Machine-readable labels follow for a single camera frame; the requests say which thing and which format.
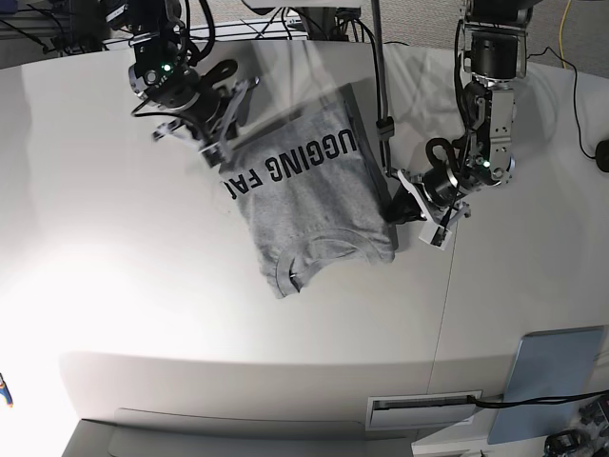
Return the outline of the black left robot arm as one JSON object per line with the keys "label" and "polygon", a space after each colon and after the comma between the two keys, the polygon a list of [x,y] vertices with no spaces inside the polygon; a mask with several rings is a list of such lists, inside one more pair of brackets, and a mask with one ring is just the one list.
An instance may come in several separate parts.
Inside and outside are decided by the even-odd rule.
{"label": "black left robot arm", "polygon": [[463,134],[427,141],[427,171],[393,171],[400,186],[385,213],[390,224],[421,221],[420,238],[430,246],[445,248],[452,227],[470,216],[468,195],[512,177],[512,83],[526,74],[527,27],[534,6],[532,1],[464,4],[453,49],[453,85]]}

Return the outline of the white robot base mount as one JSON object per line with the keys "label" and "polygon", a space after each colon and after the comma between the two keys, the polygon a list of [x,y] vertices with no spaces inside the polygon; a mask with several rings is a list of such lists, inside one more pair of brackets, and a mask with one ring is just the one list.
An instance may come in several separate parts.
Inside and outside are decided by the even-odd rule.
{"label": "white robot base mount", "polygon": [[264,15],[274,10],[295,12],[312,41],[347,41],[347,30],[361,18],[365,1],[357,0],[245,0],[251,11]]}

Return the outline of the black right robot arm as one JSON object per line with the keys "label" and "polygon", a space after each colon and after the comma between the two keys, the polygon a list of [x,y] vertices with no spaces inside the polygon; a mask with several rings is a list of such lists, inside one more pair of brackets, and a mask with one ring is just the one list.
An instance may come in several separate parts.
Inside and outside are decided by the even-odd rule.
{"label": "black right robot arm", "polygon": [[127,25],[135,35],[135,62],[129,82],[140,104],[130,113],[136,118],[164,117],[152,133],[158,141],[171,136],[191,144],[207,165],[220,166],[231,155],[229,142],[247,116],[245,102],[259,84],[257,77],[224,84],[238,63],[226,59],[202,74],[196,66],[213,51],[216,29],[207,1],[199,3],[208,30],[200,49],[191,37],[188,1],[127,1]]}

